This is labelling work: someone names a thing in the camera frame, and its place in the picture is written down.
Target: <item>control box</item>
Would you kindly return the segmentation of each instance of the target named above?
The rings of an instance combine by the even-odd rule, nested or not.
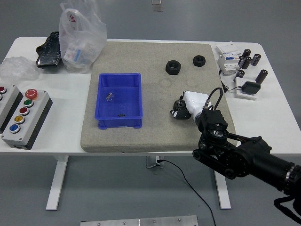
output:
[[[27,90],[3,131],[2,140],[13,148],[30,150],[51,105],[52,100],[46,91]]]
[[[22,97],[17,86],[4,84],[0,86],[0,134],[7,126]]]
[[[239,70],[239,56],[237,53],[223,53],[217,64],[224,75],[233,75]]]

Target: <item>white table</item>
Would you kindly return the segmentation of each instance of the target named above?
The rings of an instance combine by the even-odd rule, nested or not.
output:
[[[6,57],[24,56],[36,61],[37,46],[43,44],[46,38],[21,37],[15,40]],[[108,40],[108,41],[136,41],[148,40]],[[150,41],[175,43],[207,43],[210,44],[215,60],[219,54],[217,44],[223,42],[197,42],[197,41]],[[233,118],[236,133],[246,137],[262,138],[273,148],[271,153],[277,155],[301,154],[301,131],[282,92],[278,80],[269,64],[261,45],[257,43],[235,43],[243,51],[251,49],[252,54],[259,53],[261,60],[256,67],[249,66],[245,78],[254,80],[261,69],[269,74],[261,85],[258,98],[255,101],[235,97],[235,91],[225,93],[228,106]],[[21,91],[30,88],[46,90],[53,100],[53,105],[42,126],[38,138],[31,150],[10,148],[0,140],[0,154],[32,154],[52,155],[58,163],[54,180],[50,190],[47,210],[56,210],[63,184],[64,173],[69,155],[125,155],[122,153],[86,153],[80,147],[81,126],[84,119],[87,94],[91,74],[69,74],[61,67],[51,73],[41,70],[40,77],[35,81],[21,81],[15,83]],[[229,88],[235,86],[233,76],[223,76],[222,81]],[[164,153],[127,153],[126,155],[191,155],[191,152],[164,152]],[[216,173],[220,206],[230,208],[230,201],[225,178]]]

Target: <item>black capacitor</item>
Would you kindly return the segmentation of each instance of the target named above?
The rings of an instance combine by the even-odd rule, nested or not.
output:
[[[253,56],[253,59],[251,61],[251,65],[252,66],[256,66],[259,62],[259,60],[261,59],[261,55],[256,53],[254,56]]]
[[[268,71],[267,70],[261,70],[259,75],[257,76],[257,78],[255,79],[255,81],[259,84],[262,84],[263,80],[265,79],[265,77],[268,75]]]
[[[249,57],[250,56],[250,54],[251,54],[251,51],[248,49],[248,48],[246,48],[245,50],[244,50],[244,53],[243,53],[243,57]]]
[[[241,68],[241,66],[244,64],[244,62],[245,62],[245,57],[244,56],[240,56],[239,57],[239,62],[238,62],[239,68]]]
[[[242,78],[244,75],[245,75],[245,72],[243,70],[238,70],[233,81],[235,82],[237,77]]]
[[[241,66],[242,69],[247,69],[248,66],[250,65],[250,62],[252,61],[252,58],[250,58],[249,56],[245,57],[245,61],[243,63],[243,65]]]

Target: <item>black hex nut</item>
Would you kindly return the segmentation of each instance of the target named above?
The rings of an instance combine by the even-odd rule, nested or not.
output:
[[[180,72],[181,64],[177,62],[176,60],[170,60],[166,64],[165,71],[169,73],[170,75],[176,75]]]
[[[206,63],[206,59],[201,55],[197,55],[193,58],[193,65],[197,67],[202,67],[205,65],[205,63]]]

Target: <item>black cable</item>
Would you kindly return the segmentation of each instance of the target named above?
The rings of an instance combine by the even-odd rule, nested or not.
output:
[[[182,172],[183,177],[184,177],[185,181],[187,182],[187,184],[190,186],[190,188],[198,195],[198,197],[199,197],[201,200],[203,200],[203,202],[206,204],[206,206],[210,209],[211,216],[212,216],[212,219],[213,219],[213,222],[214,222],[214,226],[216,226],[216,223],[215,223],[215,219],[214,219],[214,216],[213,216],[212,209],[210,208],[210,206],[208,205],[208,203],[202,198],[202,196],[200,196],[200,195],[197,193],[197,191],[191,186],[191,184],[190,184],[190,183],[188,182],[188,180],[186,179],[186,177],[185,177],[183,171],[181,170],[181,168],[178,167],[176,164],[172,163],[171,161],[167,161],[167,160],[163,160],[163,159],[162,159],[162,160],[157,160],[158,163],[163,162],[163,161],[166,161],[166,162],[168,162],[168,163],[174,165],[175,167],[177,167],[177,168]]]
[[[210,93],[210,95],[209,95],[209,97],[208,97],[208,99],[207,99],[207,101],[209,101],[210,98],[211,98],[211,96],[213,95],[213,93],[214,93],[215,91],[217,91],[217,90],[220,91],[220,96],[218,97],[218,100],[217,100],[217,102],[216,102],[216,104],[215,104],[215,106],[214,106],[214,109],[215,109],[215,110],[216,110],[218,104],[220,103],[220,101],[221,101],[221,99],[222,99],[222,95],[223,95],[223,94],[222,94],[222,89],[221,89],[220,87],[215,88],[215,89]]]
[[[230,91],[230,90],[234,90],[234,89],[237,89],[237,88],[241,88],[241,86],[236,86],[236,87],[234,87],[233,89],[229,89],[229,87],[228,86],[226,86],[223,82],[222,82],[222,80],[221,80],[221,83],[222,83],[222,88],[223,88],[223,90],[224,90],[224,93],[225,92],[227,92],[227,91]]]
[[[291,201],[293,199],[294,199],[293,196],[288,196],[288,197],[283,197],[283,198],[275,199],[274,200],[274,205],[275,205],[275,207],[278,210],[280,210],[281,212],[283,212],[289,218],[291,218],[292,220],[294,220],[298,224],[301,224],[301,219],[299,217],[297,217],[289,208],[281,205],[282,203],[289,202],[289,201]]]

